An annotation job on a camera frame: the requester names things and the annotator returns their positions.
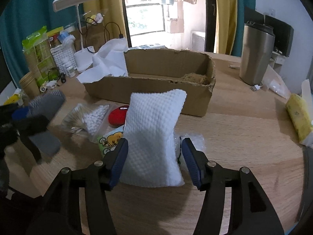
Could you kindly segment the yellow curtain right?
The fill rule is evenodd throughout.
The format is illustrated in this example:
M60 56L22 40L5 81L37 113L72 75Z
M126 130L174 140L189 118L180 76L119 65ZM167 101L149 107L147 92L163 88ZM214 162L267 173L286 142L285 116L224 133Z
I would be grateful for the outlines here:
M216 0L214 51L230 55L237 30L238 0Z

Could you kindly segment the clear plastic bag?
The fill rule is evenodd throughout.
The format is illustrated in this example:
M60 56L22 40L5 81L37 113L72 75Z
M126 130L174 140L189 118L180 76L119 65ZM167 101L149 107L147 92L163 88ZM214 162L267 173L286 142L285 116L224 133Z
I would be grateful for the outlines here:
M277 74L277 72L275 72L275 70L270 65L267 66L262 79L262 84L266 89L270 89L279 96L285 99L290 98L290 90L286 86L281 76Z

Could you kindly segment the stack of paper cups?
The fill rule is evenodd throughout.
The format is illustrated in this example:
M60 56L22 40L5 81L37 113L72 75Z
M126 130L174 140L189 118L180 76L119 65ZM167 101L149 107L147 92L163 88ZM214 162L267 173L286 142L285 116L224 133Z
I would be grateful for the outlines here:
M22 90L30 99L33 99L40 95L40 90L32 72L28 72L27 74L25 74L25 76L20 79L19 84L21 85Z

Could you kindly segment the grey sock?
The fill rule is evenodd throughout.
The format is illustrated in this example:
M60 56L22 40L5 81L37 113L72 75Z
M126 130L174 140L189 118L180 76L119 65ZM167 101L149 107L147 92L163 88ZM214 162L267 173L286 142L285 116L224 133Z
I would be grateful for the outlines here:
M59 139L47 129L47 126L54 119L65 100L66 97L62 91L51 90L46 94L35 97L28 105L28 117L40 118L36 127L45 129L30 136L29 140L40 152L49 157L54 156L60 150L61 144Z

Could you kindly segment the white power strip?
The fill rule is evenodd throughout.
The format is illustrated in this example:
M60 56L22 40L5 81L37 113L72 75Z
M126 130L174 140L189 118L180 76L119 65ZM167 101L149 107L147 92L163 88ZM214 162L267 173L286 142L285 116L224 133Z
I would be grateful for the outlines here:
M165 45L160 45L160 44L151 44L151 45L140 45L136 47L130 47L129 50L134 50L134 49L163 49L166 48Z

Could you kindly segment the brown paper bag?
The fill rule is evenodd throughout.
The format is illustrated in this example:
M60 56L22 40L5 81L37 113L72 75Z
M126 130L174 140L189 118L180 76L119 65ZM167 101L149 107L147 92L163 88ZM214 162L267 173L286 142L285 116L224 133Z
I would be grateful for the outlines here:
M82 28L83 31L83 47L93 46L95 52L97 52L104 44L104 27L102 24L90 25L86 30L86 27ZM78 29L70 33L75 37L74 48L76 51L81 49L81 39Z

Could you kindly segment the white waffle knit towel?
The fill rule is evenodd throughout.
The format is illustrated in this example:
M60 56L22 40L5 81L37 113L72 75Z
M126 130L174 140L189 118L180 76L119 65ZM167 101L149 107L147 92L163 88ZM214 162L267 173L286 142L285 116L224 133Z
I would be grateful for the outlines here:
M179 187L184 184L177 161L174 128L187 93L132 93L123 137L128 155L120 181L139 187Z

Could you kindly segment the white desk lamp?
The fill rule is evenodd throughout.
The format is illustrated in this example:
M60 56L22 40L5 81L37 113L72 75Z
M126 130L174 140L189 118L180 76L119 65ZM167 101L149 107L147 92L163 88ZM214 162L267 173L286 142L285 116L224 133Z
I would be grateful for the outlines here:
M78 73L82 73L87 70L92 65L92 56L95 54L93 46L87 47L83 44L83 32L81 27L81 18L79 12L79 5L85 2L93 0L54 0L52 3L54 12L58 12L68 7L74 6L76 8L77 23L78 23L78 32L80 33L80 44L81 48L74 54L74 60L76 63L76 69Z

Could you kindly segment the brown loofah sponge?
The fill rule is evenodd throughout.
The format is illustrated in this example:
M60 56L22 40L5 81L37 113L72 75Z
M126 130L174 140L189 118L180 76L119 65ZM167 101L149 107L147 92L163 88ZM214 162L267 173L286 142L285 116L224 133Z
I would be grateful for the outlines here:
M185 74L180 79L181 81L197 83L197 84L202 84L202 85L208 85L210 83L210 80L206 75L201 75L201 74L196 74L196 73Z

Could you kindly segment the cotton swab bag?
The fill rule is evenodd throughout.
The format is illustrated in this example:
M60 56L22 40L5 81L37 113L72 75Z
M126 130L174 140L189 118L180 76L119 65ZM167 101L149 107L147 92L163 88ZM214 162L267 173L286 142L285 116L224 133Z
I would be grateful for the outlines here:
M66 132L87 136L90 142L96 143L108 127L108 115L112 105L77 104L62 120L61 128Z

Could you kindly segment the white perforated basket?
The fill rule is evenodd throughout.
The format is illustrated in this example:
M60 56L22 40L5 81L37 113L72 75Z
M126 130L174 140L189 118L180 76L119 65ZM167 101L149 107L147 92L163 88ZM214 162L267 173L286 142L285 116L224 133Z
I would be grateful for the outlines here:
M66 76L68 76L68 71L64 65L68 61L71 62L74 70L76 69L76 62L74 59L74 54L76 53L76 50L74 48L74 45L68 48L63 48L62 45L58 45L55 48L51 48L50 52L60 73L64 73Z

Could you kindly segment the white cloth on box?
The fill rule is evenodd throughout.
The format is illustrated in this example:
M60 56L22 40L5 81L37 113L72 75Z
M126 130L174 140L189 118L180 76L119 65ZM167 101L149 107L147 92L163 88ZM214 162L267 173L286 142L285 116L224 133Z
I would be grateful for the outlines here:
M124 53L128 51L126 38L112 39L106 42L92 57L92 67L87 69L77 80L84 83L100 81L106 76L128 77Z

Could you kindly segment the black monitor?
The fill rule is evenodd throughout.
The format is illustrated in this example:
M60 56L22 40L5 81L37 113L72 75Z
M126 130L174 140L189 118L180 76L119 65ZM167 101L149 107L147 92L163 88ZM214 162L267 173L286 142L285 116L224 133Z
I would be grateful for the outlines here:
M278 50L285 57L290 56L294 29L289 24L272 16L262 15L249 7L245 7L244 20L247 25L274 35L274 50Z

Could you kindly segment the red spiderman plush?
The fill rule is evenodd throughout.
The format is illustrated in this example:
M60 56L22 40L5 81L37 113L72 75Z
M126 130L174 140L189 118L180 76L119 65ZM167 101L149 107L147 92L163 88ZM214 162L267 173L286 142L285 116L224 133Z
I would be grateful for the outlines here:
M108 122L114 127L119 127L125 124L126 114L129 105L120 106L110 112L108 116Z

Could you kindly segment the green paper cup package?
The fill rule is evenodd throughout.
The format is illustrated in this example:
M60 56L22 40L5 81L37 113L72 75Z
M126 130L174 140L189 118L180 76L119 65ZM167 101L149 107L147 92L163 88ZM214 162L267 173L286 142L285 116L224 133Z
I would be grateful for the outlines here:
M22 40L22 51L38 87L56 78L56 64L51 54L46 25Z

